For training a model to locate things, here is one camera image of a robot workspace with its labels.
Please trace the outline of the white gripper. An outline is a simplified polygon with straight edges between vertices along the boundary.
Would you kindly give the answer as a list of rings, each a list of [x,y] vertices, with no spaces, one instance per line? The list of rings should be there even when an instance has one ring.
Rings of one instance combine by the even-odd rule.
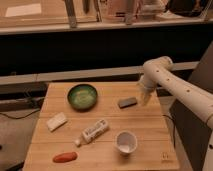
[[[138,85],[141,91],[141,103],[146,106],[151,98],[151,94],[154,91],[154,82],[147,76],[142,75],[138,81]]]

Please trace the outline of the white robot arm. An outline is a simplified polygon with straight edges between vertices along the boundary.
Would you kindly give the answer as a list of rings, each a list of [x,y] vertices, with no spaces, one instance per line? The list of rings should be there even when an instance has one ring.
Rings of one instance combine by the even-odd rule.
[[[138,81],[142,104],[146,105],[151,93],[157,85],[161,85],[213,129],[213,94],[175,76],[171,73],[172,67],[173,62],[168,56],[151,59],[143,64],[143,75]]]

